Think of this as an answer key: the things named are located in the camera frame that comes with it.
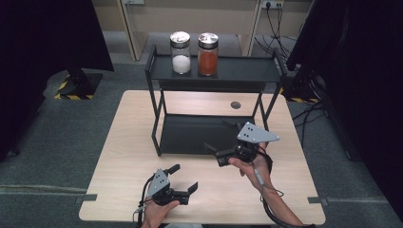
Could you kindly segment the person's left hand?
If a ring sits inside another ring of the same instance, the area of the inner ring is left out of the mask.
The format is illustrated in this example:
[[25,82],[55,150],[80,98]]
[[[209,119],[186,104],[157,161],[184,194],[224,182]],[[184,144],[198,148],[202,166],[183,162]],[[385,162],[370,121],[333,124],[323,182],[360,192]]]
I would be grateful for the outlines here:
[[179,205],[177,200],[164,206],[158,205],[154,201],[149,202],[144,209],[144,221],[141,228],[159,228],[168,213]]

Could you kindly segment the person's right hand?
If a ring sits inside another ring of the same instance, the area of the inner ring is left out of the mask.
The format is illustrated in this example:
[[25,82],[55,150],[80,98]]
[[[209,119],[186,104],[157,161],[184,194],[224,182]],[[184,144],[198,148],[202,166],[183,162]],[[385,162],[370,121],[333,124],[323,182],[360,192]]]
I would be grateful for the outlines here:
[[236,158],[231,158],[228,162],[240,170],[242,177],[246,176],[251,184],[260,192],[263,186],[273,187],[270,178],[266,155],[266,142],[261,142],[258,147],[259,153],[251,162],[241,161]]

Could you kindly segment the white wall power socket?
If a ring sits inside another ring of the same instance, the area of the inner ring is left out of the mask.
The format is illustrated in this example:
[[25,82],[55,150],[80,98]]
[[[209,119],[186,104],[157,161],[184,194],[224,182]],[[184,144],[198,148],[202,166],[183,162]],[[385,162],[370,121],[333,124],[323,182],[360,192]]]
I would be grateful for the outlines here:
[[261,7],[267,10],[280,10],[283,7],[284,0],[262,0]]

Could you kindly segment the black stand base striped tape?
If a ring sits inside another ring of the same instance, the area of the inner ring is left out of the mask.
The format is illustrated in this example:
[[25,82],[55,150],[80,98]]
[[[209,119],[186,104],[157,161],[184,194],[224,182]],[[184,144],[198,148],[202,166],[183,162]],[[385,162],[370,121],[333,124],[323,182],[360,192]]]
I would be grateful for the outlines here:
[[102,73],[85,73],[82,70],[77,75],[68,74],[57,90],[55,99],[91,100],[102,78]]
[[304,85],[303,87],[293,86],[295,77],[295,72],[289,72],[283,79],[279,93],[289,102],[318,103],[319,98],[308,85]]

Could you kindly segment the black curtain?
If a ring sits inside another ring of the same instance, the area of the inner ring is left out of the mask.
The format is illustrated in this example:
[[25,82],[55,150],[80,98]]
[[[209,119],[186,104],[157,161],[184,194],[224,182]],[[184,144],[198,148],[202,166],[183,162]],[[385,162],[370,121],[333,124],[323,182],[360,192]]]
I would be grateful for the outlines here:
[[313,0],[287,60],[325,82],[342,133],[403,221],[403,0]]
[[111,71],[92,0],[0,0],[0,161],[64,70]]

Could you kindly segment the glass jar of red powder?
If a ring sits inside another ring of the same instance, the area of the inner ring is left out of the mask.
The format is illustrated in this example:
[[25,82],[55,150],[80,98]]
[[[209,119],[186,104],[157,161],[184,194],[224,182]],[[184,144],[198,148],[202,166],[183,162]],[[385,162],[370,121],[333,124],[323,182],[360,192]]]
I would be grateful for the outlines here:
[[204,76],[211,76],[217,72],[219,36],[205,32],[198,38],[198,72]]

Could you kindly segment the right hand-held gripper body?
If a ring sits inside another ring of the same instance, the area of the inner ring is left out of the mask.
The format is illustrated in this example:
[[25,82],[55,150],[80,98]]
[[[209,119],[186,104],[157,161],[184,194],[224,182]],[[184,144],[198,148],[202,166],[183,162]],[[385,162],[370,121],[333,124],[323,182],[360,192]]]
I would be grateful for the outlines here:
[[265,152],[259,150],[259,144],[278,141],[278,135],[247,122],[237,134],[237,140],[238,144],[233,148],[215,151],[215,158],[219,167],[228,165],[230,158],[236,158],[243,162],[252,162],[257,155],[262,155],[266,159],[267,165],[272,166],[272,159]]

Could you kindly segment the glass jar of white powder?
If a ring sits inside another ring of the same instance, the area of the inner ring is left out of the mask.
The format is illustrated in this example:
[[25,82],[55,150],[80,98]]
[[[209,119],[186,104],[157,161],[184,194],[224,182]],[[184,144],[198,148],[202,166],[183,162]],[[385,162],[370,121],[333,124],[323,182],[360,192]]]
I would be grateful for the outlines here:
[[191,68],[190,35],[185,31],[175,31],[169,39],[173,71],[187,73]]

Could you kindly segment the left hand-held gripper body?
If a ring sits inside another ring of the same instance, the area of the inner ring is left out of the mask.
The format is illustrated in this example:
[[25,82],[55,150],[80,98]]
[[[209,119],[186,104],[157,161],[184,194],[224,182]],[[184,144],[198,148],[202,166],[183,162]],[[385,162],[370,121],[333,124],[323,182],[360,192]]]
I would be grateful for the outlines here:
[[170,180],[161,168],[154,173],[146,196],[161,206],[174,200],[180,205],[187,205],[190,198],[187,192],[176,191],[170,187]]

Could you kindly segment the black metal two-tier rack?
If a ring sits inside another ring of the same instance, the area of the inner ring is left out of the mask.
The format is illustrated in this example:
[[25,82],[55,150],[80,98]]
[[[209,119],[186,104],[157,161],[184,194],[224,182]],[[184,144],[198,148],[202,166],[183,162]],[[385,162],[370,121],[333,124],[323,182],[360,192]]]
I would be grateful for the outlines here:
[[[220,57],[217,73],[203,76],[195,56],[190,70],[178,74],[171,57],[155,47],[144,72],[155,115],[151,139],[159,156],[206,154],[205,143],[219,150],[235,146],[239,131],[222,121],[266,127],[287,76],[278,52],[270,57]],[[234,101],[240,109],[231,107]]]

